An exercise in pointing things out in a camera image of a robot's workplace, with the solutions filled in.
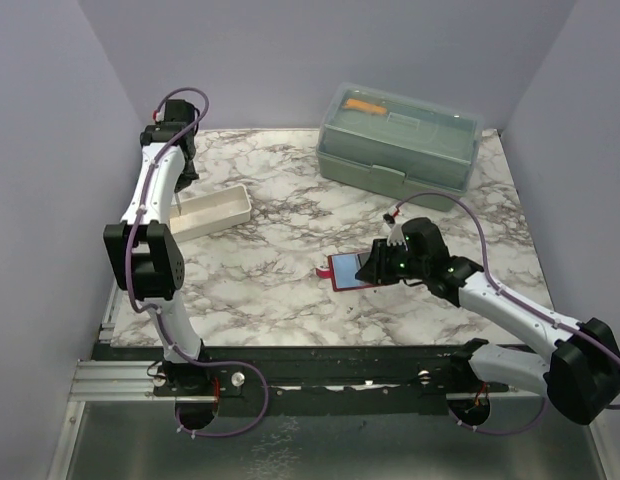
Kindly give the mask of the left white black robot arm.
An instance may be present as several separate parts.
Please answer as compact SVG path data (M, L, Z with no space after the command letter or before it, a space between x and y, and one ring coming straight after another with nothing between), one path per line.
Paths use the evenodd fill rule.
M129 206L103 231L107 255L120 290L134 312L151 318L164 361L183 364L177 382L191 395L212 380L199 362L203 341L194 332L181 289L185 260L170 229L172 201L199 178L194 134L203 112L183 99L166 98L140 134L141 169Z

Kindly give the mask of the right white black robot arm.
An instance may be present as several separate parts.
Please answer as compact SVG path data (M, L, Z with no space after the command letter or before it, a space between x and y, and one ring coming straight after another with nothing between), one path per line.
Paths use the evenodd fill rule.
M450 379L459 390L500 383L547 399L568 420L590 424L605 410L618 410L620 349L612 329L553 312L497 282L485 263L450 254L439 228L421 217L393 225L356 257L355 278L375 287L423 285L434 296L476 313L527 346L515 351L485 340L457 353Z

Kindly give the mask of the red leather card holder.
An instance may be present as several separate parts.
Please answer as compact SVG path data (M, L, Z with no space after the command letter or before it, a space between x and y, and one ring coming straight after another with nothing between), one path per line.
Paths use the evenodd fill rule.
M356 255L363 252L339 253L327 257L327 265L315 268L319 279L329 280L334 292L352 291L380 287L355 279L358 269Z

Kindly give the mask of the black VIP credit card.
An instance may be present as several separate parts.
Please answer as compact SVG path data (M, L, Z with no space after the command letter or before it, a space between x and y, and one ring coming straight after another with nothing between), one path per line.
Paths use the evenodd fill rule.
M359 265L364 267L372 261L372 254L370 252L363 252L357 255Z

